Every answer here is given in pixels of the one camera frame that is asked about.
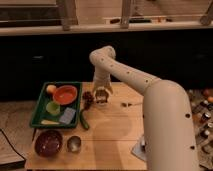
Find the wooden table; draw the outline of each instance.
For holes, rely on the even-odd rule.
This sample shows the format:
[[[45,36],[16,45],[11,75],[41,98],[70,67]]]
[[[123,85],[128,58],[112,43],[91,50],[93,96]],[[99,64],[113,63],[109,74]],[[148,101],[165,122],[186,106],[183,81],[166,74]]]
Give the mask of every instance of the wooden table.
[[[146,170],[146,164],[131,154],[143,133],[142,105],[122,107],[122,102],[142,102],[143,97],[123,83],[112,83],[114,90],[105,105],[94,104],[84,116],[88,131],[80,123],[75,129],[60,129],[63,147],[53,158],[39,157],[33,141],[25,164],[32,170]],[[83,83],[83,92],[92,90],[92,83]],[[78,154],[67,152],[66,141],[77,135],[82,139]]]

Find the floor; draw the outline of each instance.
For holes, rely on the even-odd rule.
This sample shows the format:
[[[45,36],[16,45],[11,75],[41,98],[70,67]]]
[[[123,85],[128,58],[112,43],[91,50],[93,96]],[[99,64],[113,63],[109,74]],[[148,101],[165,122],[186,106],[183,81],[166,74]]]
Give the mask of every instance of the floor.
[[[29,123],[35,104],[35,101],[0,102],[0,128],[14,148],[24,157],[27,156],[32,141],[33,129],[30,128]],[[0,151],[0,165],[22,160],[12,150],[1,132]]]

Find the orange bowl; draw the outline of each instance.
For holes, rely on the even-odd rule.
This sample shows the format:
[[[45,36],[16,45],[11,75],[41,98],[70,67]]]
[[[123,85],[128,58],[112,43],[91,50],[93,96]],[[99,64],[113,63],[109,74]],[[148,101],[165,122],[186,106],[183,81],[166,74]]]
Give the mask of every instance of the orange bowl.
[[[60,86],[53,93],[53,101],[60,105],[68,105],[77,98],[77,88],[72,85]]]

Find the blue sponge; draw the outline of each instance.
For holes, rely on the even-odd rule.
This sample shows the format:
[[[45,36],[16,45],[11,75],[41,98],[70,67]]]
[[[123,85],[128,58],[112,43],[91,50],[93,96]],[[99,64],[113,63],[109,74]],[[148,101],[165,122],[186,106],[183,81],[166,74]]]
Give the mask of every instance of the blue sponge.
[[[67,107],[64,110],[64,114],[60,117],[59,122],[63,124],[70,124],[70,122],[73,120],[75,116],[76,110],[70,107]]]

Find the small bowl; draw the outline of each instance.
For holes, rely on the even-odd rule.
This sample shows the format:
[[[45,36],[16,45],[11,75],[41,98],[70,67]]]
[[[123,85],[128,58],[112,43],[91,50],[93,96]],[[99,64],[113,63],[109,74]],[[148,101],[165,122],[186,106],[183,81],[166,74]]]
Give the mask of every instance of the small bowl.
[[[55,156],[62,147],[62,135],[56,130],[42,132],[35,142],[35,151],[42,157]]]
[[[53,100],[60,105],[68,105],[77,98],[77,88],[72,85],[64,85],[55,90]]]
[[[81,138],[72,136],[67,141],[68,152],[78,153],[81,150]]]
[[[54,101],[50,101],[49,103],[47,103],[46,105],[46,110],[47,112],[49,112],[51,115],[56,116],[58,114],[60,114],[60,105],[57,104]]]

